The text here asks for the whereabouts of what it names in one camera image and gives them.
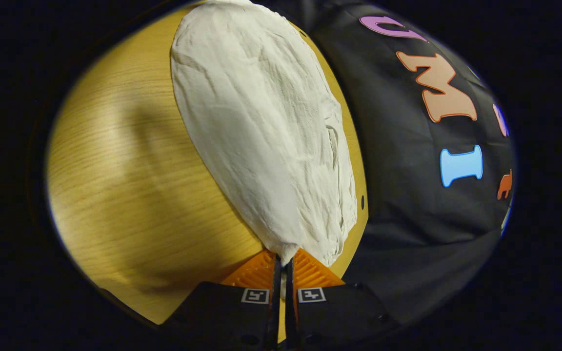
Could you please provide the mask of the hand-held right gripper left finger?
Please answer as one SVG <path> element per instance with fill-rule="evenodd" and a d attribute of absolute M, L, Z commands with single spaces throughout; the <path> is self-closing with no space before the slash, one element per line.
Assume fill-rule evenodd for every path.
<path fill-rule="evenodd" d="M 280 260 L 264 250 L 222 282 L 199 283 L 162 333 L 187 351 L 274 351 L 280 304 Z"/>

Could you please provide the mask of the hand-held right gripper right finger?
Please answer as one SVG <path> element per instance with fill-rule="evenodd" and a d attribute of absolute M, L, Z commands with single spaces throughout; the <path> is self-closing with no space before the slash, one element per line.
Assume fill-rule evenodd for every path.
<path fill-rule="evenodd" d="M 364 283 L 346 283 L 304 249 L 287 265 L 289 351 L 374 351 L 401 324 Z"/>

